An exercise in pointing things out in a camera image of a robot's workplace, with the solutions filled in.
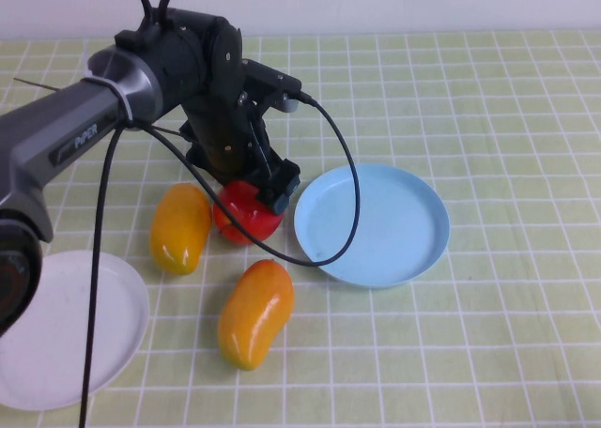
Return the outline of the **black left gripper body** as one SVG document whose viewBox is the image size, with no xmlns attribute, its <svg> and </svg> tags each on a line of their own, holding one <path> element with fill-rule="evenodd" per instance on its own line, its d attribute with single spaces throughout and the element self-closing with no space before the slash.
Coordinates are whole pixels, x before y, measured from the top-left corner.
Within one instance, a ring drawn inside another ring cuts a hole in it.
<svg viewBox="0 0 601 428">
<path fill-rule="evenodd" d="M 287 186 L 287 161 L 272 149 L 262 109 L 245 91 L 227 100 L 197 95 L 182 104 L 194 142 L 189 160 L 219 182 L 245 180 L 257 188 Z"/>
</svg>

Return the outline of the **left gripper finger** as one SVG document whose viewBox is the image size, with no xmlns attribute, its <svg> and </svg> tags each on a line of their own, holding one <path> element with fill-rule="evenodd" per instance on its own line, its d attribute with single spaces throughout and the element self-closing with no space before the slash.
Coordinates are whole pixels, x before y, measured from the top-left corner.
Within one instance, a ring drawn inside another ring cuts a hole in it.
<svg viewBox="0 0 601 428">
<path fill-rule="evenodd" d="M 292 194 L 300 185 L 300 172 L 296 163 L 282 160 L 273 172 L 258 179 L 256 199 L 271 213 L 284 213 Z"/>
</svg>

